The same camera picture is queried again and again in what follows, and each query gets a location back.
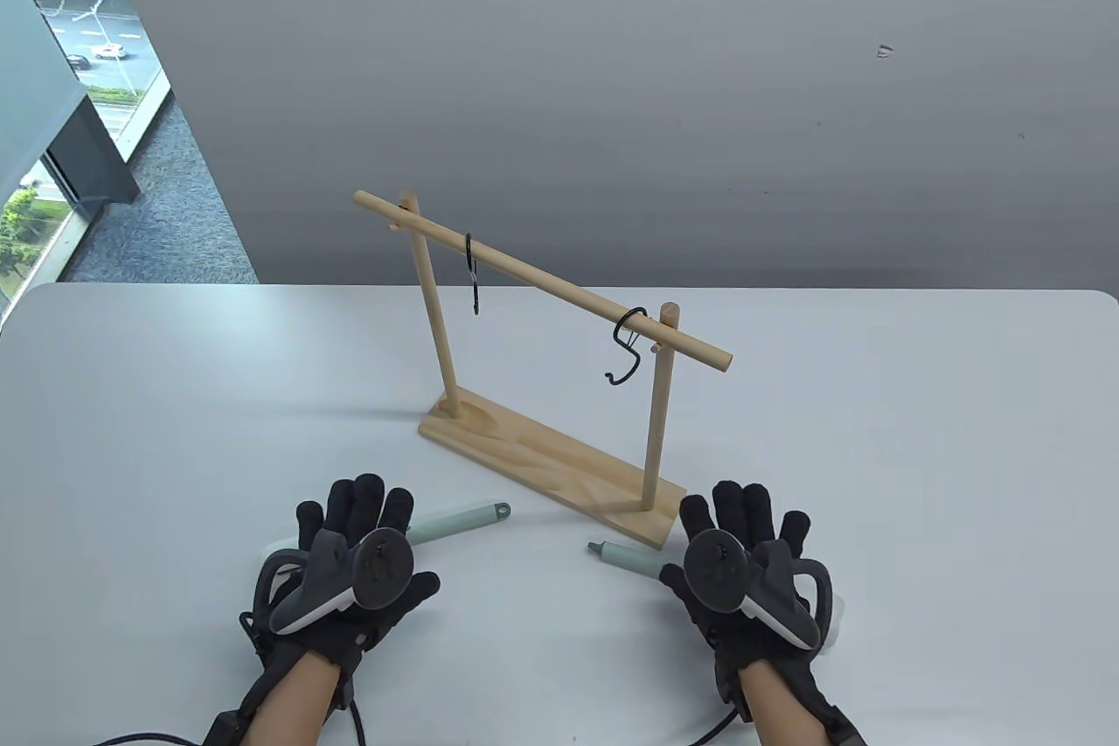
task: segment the forearm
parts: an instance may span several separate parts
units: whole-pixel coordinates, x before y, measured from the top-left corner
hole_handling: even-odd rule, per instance
[[[768,661],[739,672],[762,746],[830,746],[822,723],[797,701]]]
[[[316,746],[339,672],[321,655],[304,654],[256,710],[245,746]]]

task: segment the wooden rod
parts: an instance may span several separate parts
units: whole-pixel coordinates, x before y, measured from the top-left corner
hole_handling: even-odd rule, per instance
[[[676,303],[660,306],[660,322],[670,329],[680,325],[680,308]],[[665,425],[668,422],[668,390],[673,386],[673,359],[676,351],[660,346],[652,374],[652,407],[649,409],[649,438],[645,443],[645,479],[641,483],[641,509],[652,510],[657,502],[660,479],[660,454],[665,450]]]
[[[364,190],[355,191],[354,201],[367,210],[383,215],[389,221],[395,221],[401,227],[407,227],[408,230],[417,232],[424,238],[434,238],[436,243],[440,243],[444,247],[450,247],[451,251],[458,251],[459,254],[467,253],[467,238],[464,235],[457,234],[457,232],[449,229],[449,227],[436,225],[430,218],[411,214],[411,211],[403,209],[403,207],[397,207],[396,204],[385,201],[385,199],[377,198],[376,195],[369,195],[368,191]],[[575,283],[568,283],[566,278],[556,277],[556,275],[548,274],[547,271],[540,271],[539,267],[520,262],[519,258],[502,254],[500,251],[495,251],[488,245],[482,245],[476,238],[471,239],[470,254],[479,263],[496,267],[502,274],[510,275],[513,278],[519,278],[526,285],[539,287],[540,291],[547,291],[548,294],[555,295],[555,298],[562,299],[562,301],[567,301],[572,305],[580,306],[584,311],[590,311],[591,314],[606,319],[611,323],[618,323],[621,315],[626,314],[629,310],[627,306],[620,305],[620,303],[608,301],[608,299],[601,298],[601,295],[596,295],[592,291],[576,286]],[[646,315],[632,315],[632,318],[626,321],[626,329],[643,334],[650,341],[662,343],[665,347],[671,347],[674,350],[687,355],[688,358],[703,361],[708,367],[715,367],[716,370],[726,371],[734,359],[727,350],[720,350],[718,347],[712,347],[711,343],[692,338],[690,334],[685,334],[683,331],[676,331],[671,327],[665,325],[665,323],[646,318]]]
[[[401,211],[420,218],[420,201],[411,191],[405,191],[401,197]],[[423,305],[427,309],[427,321],[431,322],[431,337],[435,339],[435,356],[439,357],[439,371],[443,374],[443,390],[446,391],[446,403],[440,407],[458,419],[462,415],[459,381],[454,378],[451,342],[446,339],[446,323],[443,322],[443,306],[439,303],[439,286],[435,285],[435,270],[431,266],[427,239],[415,230],[408,233],[408,238],[412,239],[412,259],[415,259],[416,274],[420,275]]]

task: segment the wooden stand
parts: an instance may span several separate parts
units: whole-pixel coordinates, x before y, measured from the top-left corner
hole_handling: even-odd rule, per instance
[[[427,239],[434,238],[441,245],[464,254],[466,237],[423,218],[415,195],[404,195],[399,206],[367,191],[358,191],[354,199],[359,206],[392,221],[392,229],[407,229],[412,242],[412,257],[415,259],[445,388],[442,398],[420,423],[420,434],[482,463],[483,466],[499,471],[506,478],[542,491],[562,504],[599,519],[633,539],[651,547],[662,547],[685,494],[683,487],[659,476],[675,353],[681,351],[717,370],[730,367],[731,353],[677,330],[680,308],[676,303],[665,303],[661,306],[659,321],[646,315],[627,319],[623,329],[636,331],[657,342],[649,435],[642,471],[614,455],[587,446],[586,443],[459,387],[431,254],[427,252]],[[592,291],[567,283],[539,267],[521,263],[519,258],[513,258],[480,243],[471,243],[471,255],[479,263],[497,267],[505,274],[608,321],[618,322],[628,311],[620,303],[600,298]]]

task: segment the window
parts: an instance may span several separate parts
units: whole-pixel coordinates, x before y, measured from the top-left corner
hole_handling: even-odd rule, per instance
[[[167,94],[159,58],[131,0],[35,0],[72,69],[117,145],[129,151],[148,125],[132,126],[138,111],[151,115]],[[141,107],[149,91],[156,106]]]
[[[47,163],[36,162],[0,211],[0,319],[31,285],[55,239],[75,219],[58,181]]]

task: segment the road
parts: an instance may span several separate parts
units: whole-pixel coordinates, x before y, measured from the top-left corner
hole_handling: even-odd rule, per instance
[[[135,113],[135,106],[132,105],[103,105],[103,103],[95,102],[93,106],[96,107],[97,115],[100,115],[101,122],[105,123],[105,130],[109,131],[112,139],[120,138],[124,125],[128,125],[132,114]]]
[[[96,21],[93,18],[84,18],[74,22],[74,18],[75,13],[63,11],[56,18],[48,18],[47,22],[67,55],[84,55],[90,59],[88,70],[76,70],[83,85],[112,86],[128,91],[128,83],[122,77],[124,72],[137,92],[147,91],[151,86],[159,74],[159,58],[156,58],[156,50],[148,41],[148,34],[143,30],[143,26],[140,26],[139,18],[101,15],[101,23],[105,27],[111,41],[123,44],[128,51],[126,57],[121,59],[120,66],[112,58],[104,62],[93,57],[91,47],[105,41]]]

